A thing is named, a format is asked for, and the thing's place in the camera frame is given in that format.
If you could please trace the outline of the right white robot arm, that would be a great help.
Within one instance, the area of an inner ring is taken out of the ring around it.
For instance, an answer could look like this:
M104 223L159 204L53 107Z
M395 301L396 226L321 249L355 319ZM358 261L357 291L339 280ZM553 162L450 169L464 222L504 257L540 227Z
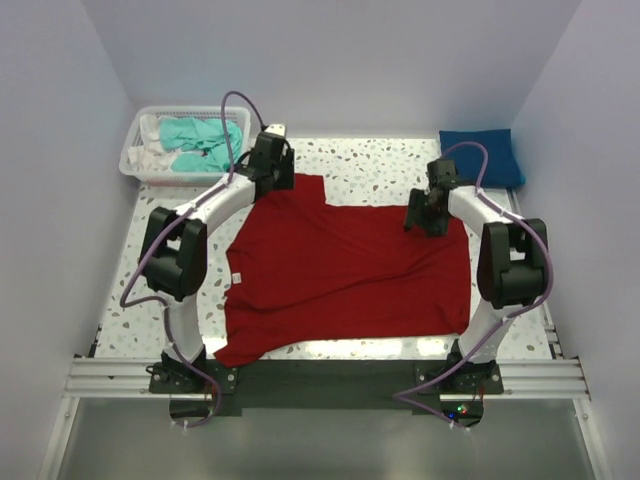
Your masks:
M477 185L459 179L454 161L427 165L428 188L412 189L404 229L418 227L443 237L454 219L480 238L476 285L481 296L469 325L454 343L447 366L424 387L442 385L458 373L490 374L497 353L517 317L548 297L553 271L547 228L502 208Z

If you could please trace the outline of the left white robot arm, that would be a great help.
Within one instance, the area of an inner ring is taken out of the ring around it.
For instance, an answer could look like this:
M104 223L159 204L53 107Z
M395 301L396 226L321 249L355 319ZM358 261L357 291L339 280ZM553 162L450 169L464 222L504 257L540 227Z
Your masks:
M192 372L204 369L197 294L207 274L209 236L238 211L294 185L294 149L286 127L271 124L213 187L174 209L152 211L135 274L144 277L151 298L164 308L164 361L180 362Z

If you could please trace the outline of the red t shirt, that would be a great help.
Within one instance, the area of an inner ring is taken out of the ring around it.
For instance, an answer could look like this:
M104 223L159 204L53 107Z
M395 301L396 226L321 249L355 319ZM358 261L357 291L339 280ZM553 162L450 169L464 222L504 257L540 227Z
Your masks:
M227 342L216 359L252 363L298 342L460 334L470 322L468 236L406 229L401 206L332 206L323 179L256 202L226 256Z

